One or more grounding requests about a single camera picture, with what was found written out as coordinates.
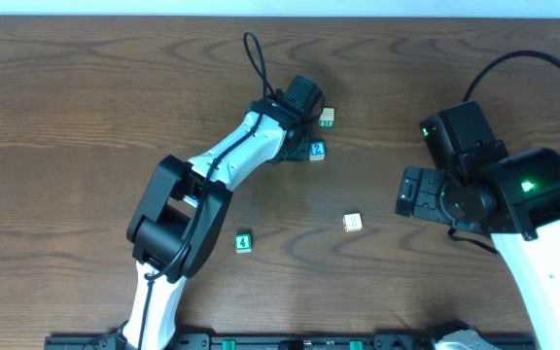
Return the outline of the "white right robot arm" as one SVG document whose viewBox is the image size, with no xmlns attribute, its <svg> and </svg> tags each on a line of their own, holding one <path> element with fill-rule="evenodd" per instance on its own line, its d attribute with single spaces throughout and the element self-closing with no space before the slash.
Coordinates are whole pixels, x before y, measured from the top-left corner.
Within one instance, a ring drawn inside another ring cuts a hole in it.
<svg viewBox="0 0 560 350">
<path fill-rule="evenodd" d="M 408 166 L 396 213 L 491 239 L 523 297 L 543 349 L 560 349 L 560 156 L 501 146 L 452 154 L 441 170 Z"/>
</svg>

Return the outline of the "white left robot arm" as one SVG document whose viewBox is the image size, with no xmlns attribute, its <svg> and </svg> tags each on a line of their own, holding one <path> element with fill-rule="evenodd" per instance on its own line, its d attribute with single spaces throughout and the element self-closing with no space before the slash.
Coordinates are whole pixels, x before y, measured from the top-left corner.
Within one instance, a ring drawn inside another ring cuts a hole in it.
<svg viewBox="0 0 560 350">
<path fill-rule="evenodd" d="M 289 158 L 309 140 L 316 104 L 270 94 L 252 102 L 241 124 L 210 150 L 157 165 L 126 230 L 138 273 L 122 332 L 128 346 L 170 344 L 184 286 L 210 257 L 234 190 L 260 165 Z"/>
</svg>

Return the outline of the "blue number 2 block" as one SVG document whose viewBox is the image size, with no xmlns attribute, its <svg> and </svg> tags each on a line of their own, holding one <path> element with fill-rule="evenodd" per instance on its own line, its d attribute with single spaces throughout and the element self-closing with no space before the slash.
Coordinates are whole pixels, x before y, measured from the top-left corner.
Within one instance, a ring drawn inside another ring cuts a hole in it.
<svg viewBox="0 0 560 350">
<path fill-rule="evenodd" d="M 316 141 L 310 144 L 309 160 L 323 160 L 326 156 L 326 145 L 324 141 Z"/>
</svg>

